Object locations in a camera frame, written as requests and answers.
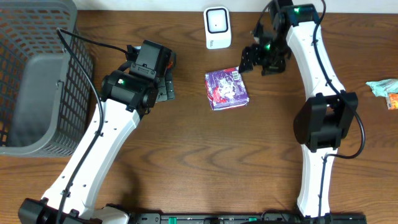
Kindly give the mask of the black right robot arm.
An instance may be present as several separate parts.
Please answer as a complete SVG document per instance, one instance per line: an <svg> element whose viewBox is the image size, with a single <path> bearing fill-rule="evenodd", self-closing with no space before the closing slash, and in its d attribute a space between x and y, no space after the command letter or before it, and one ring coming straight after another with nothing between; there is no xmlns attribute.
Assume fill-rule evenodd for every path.
<svg viewBox="0 0 398 224"><path fill-rule="evenodd" d="M262 67L263 76L282 73L294 57L305 90L305 103L293 121L296 141L303 154L302 183L297 208L303 219L331 221L328 194L333 161L341 158L338 148L351 122L359 120L358 97L346 91L331 65L322 38L319 14L313 4L270 1L273 32L261 20L251 32L255 43L242 51L240 74Z"/></svg>

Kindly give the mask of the red purple snack bag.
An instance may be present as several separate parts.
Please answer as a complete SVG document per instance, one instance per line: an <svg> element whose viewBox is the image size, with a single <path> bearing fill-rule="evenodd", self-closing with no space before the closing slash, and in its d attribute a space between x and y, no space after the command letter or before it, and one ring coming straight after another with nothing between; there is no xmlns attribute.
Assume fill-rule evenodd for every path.
<svg viewBox="0 0 398 224"><path fill-rule="evenodd" d="M249 96L239 67L205 73L206 94L213 111L246 106Z"/></svg>

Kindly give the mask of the teal snack packet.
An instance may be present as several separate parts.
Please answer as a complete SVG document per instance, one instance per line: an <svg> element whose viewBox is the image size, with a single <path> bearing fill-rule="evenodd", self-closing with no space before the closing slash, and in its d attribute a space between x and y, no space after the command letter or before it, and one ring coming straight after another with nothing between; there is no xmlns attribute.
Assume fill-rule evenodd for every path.
<svg viewBox="0 0 398 224"><path fill-rule="evenodd" d="M397 93L397 79L390 78L377 82L366 82L375 96L388 97L390 93Z"/></svg>

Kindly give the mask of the orange tissue pack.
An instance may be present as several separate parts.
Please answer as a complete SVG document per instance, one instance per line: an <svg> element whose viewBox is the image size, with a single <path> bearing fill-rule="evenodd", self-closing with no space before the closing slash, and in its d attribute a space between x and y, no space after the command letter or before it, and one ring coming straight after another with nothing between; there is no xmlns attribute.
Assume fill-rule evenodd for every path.
<svg viewBox="0 0 398 224"><path fill-rule="evenodd" d="M389 93L386 97L387 108L389 110L397 110L398 109L398 94L397 93Z"/></svg>

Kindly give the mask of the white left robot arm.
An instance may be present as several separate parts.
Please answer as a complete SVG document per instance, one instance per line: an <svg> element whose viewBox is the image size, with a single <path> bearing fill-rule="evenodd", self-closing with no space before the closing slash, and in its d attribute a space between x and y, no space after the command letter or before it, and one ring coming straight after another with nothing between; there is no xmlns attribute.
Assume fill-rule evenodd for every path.
<svg viewBox="0 0 398 224"><path fill-rule="evenodd" d="M103 78L99 105L68 164L40 200L26 198L21 223L131 223L132 214L116 205L97 210L102 183L127 137L159 101L174 98L172 70L177 55L143 41L129 48L117 70Z"/></svg>

